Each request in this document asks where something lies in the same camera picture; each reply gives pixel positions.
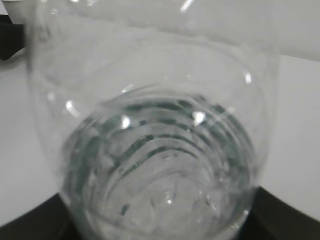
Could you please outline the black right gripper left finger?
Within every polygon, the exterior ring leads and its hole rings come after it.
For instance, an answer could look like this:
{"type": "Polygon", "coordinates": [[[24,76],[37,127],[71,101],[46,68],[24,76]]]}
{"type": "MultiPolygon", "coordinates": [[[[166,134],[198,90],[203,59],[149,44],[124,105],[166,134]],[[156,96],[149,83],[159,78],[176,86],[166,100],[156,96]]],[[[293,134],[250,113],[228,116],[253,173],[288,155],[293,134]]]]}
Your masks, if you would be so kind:
{"type": "Polygon", "coordinates": [[[0,238],[2,240],[82,239],[58,194],[1,226],[0,238]]]}

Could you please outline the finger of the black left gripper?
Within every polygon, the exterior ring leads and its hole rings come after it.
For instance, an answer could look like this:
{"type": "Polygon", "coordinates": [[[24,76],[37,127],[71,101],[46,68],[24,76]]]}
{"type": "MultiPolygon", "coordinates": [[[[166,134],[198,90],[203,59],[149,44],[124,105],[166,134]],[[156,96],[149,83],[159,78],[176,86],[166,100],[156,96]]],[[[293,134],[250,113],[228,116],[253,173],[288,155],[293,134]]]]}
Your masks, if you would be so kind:
{"type": "Polygon", "coordinates": [[[0,60],[10,59],[25,47],[25,25],[13,24],[10,17],[0,15],[0,60]]]}

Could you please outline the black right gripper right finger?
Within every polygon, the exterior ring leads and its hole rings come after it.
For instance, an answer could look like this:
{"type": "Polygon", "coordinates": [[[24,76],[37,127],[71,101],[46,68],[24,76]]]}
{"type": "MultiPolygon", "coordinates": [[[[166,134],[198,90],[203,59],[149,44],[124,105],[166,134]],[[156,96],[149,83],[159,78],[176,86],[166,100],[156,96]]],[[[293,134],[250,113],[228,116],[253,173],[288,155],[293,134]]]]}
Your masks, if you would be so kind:
{"type": "Polygon", "coordinates": [[[260,187],[238,240],[318,240],[320,222],[260,187]]]}

